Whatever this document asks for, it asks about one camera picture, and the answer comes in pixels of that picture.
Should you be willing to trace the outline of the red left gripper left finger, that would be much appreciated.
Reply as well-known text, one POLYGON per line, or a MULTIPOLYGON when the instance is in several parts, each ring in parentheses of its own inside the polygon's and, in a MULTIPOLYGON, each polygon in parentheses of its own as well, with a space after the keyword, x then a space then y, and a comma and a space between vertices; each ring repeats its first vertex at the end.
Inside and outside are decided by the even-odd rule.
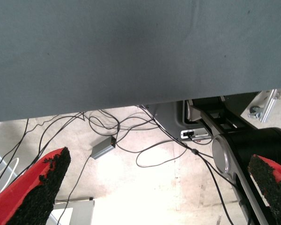
POLYGON ((0 225, 45 225, 71 162, 67 147, 49 152, 0 193, 0 225))

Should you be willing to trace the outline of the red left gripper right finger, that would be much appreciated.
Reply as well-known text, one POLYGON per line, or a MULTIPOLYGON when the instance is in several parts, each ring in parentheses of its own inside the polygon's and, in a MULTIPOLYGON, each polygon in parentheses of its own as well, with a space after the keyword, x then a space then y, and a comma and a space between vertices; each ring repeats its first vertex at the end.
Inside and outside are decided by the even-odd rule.
POLYGON ((281 225, 281 165, 254 154, 250 159, 248 171, 268 202, 276 223, 281 225))

